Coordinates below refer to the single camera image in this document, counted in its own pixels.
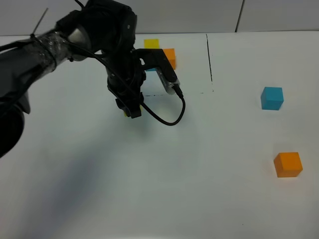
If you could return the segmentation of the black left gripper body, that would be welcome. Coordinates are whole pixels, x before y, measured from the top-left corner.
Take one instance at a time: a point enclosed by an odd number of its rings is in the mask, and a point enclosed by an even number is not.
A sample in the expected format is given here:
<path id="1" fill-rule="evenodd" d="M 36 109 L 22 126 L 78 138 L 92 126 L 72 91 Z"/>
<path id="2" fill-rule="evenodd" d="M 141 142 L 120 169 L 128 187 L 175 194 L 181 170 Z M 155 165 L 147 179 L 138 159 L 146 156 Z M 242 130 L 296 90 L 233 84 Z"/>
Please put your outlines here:
<path id="1" fill-rule="evenodd" d="M 126 106 L 130 99 L 139 96 L 141 86 L 146 79 L 145 72 L 136 72 L 136 68 L 141 66 L 141 61 L 134 57 L 134 51 L 132 48 L 106 58 L 108 88 Z"/>

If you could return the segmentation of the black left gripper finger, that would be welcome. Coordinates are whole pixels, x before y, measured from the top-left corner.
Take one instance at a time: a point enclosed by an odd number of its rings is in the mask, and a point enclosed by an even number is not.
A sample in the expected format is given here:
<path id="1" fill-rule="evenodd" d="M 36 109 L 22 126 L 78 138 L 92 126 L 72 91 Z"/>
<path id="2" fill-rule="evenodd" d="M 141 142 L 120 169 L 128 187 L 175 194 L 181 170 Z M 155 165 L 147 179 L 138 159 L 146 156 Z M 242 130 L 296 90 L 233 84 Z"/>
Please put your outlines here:
<path id="1" fill-rule="evenodd" d="M 142 115 L 141 103 L 143 102 L 144 102 L 144 96 L 142 92 L 140 92 L 138 97 L 134 97 L 133 99 L 129 100 L 129 103 L 128 103 L 129 117 L 134 119 Z"/>
<path id="2" fill-rule="evenodd" d="M 124 112 L 124 110 L 129 111 L 129 108 L 123 102 L 121 102 L 118 98 L 116 98 L 116 104 L 117 104 L 118 108 L 121 109 L 123 112 Z"/>

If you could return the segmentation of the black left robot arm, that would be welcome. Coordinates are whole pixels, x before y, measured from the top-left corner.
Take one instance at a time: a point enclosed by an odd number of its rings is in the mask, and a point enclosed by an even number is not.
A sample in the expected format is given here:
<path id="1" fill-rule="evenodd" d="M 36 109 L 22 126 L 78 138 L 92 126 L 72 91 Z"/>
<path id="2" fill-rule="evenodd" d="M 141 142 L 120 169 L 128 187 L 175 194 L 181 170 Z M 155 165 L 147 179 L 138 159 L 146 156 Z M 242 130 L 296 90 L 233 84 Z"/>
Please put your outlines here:
<path id="1" fill-rule="evenodd" d="M 94 58 L 107 70 L 108 89 L 131 118 L 141 116 L 145 73 L 134 55 L 137 15 L 113 0 L 90 0 L 39 36 L 0 48 L 0 153 L 6 155 L 24 130 L 30 113 L 27 91 L 64 61 Z"/>

